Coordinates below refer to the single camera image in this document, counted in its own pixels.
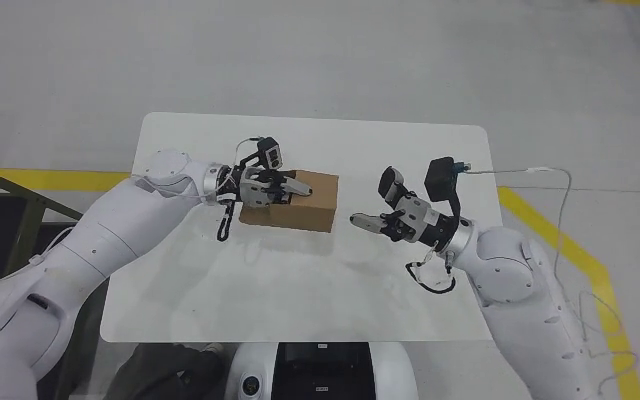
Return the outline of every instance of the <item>white table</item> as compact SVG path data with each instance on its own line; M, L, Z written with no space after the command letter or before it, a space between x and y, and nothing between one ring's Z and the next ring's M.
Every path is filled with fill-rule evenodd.
M451 155L491 169L486 132L477 126L198 114L149 114L133 165L176 148L193 159L232 163L236 144L273 136L285 168L340 176L331 234L243 225L216 241L221 207L198 206L157 248L111 278L102 319L110 342L425 341L490 339L468 280L434 295L404 264L420 244L392 243L353 227L357 211L388 211L377 193L393 165L427 199L429 162ZM246 144L245 153L252 150ZM495 181L461 176L462 213L501 225ZM435 208L450 213L448 205ZM442 274L442 261L431 261Z

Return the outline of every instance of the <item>yellow floor line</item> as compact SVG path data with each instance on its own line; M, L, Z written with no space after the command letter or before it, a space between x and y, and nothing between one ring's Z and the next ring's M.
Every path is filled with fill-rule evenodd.
M129 176L128 172L96 171L52 171L28 169L0 169L0 176L32 190L77 190L104 192ZM500 203L514 216L536 232L551 247L556 248L558 230L516 192L509 188L498 188ZM562 255L582 271L591 282L593 292L618 311L613 286L607 267L587 253L578 243L563 233ZM618 329L617 321L609 310L597 304L600 325L604 331ZM630 351L631 345L624 330L620 335L607 338L611 351ZM630 356L612 357L615 372L625 370L632 362ZM618 378L621 400L640 399L640 381L637 373L625 374Z
M0 169L1 177L31 190L106 192L129 175L128 172Z
M640 5L640 0L604 0L607 3L615 3L615 4L627 4L632 6Z
M555 224L549 222L536 209L527 203L513 190L498 188L500 204L508 209L514 216L524 222L535 233L540 235L554 249L557 248L558 229ZM613 286L609 278L607 267L590 255L585 249L580 247L576 241L562 233L561 254L582 271L591 282L591 290L595 295L607 302L620 315ZM616 332L618 322L611 312L602 304L597 304L600 325L605 332ZM607 345L610 351L631 351L631 344L624 331L616 336L607 337ZM611 365L613 371L618 373L626 370L633 362L633 358L628 355L616 355L612 357ZM625 374L618 378L618 389L621 400L640 399L640 381L636 371Z

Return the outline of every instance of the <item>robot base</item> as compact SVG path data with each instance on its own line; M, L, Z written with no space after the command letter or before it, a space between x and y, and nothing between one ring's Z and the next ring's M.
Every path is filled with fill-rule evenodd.
M245 343L225 400L418 400L413 367L397 342Z

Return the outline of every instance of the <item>cardboard box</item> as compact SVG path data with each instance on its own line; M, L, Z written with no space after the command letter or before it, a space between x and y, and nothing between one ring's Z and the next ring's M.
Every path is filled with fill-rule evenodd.
M338 176L295 171L295 178L311 186L311 196L292 195L290 204L271 204L265 208L243 206L239 221L248 225L331 232L338 207Z

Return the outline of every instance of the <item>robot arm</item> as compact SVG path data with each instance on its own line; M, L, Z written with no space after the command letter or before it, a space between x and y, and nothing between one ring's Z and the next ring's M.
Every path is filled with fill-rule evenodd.
M449 200L454 209L456 175L464 168L450 157L434 160L425 181L430 199ZM455 209L454 216L438 213L391 167L378 191L393 213L354 214L351 222L393 241L426 244L447 266L465 271L498 349L533 399L596 399L578 326L540 245L503 227L482 231Z
M266 207L291 193L309 195L311 188L273 169L282 160L277 142L267 139L256 140L258 164L246 167L261 175L256 179L237 166L192 161L176 150L158 152L144 176L120 182L62 242L0 280L0 400L35 399L35 382L64 353L87 297L112 273L157 246L196 205L229 209L244 201ZM269 148L261 150L265 141Z

